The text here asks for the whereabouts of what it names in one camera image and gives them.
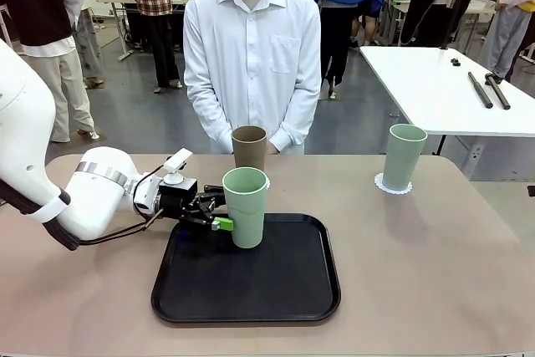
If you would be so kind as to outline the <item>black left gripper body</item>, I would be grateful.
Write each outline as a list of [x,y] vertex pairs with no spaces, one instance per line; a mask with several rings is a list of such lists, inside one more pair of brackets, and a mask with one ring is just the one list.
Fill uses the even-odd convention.
[[175,185],[162,181],[158,189],[158,210],[162,210],[161,216],[171,219],[184,217],[196,194],[197,179],[184,179]]

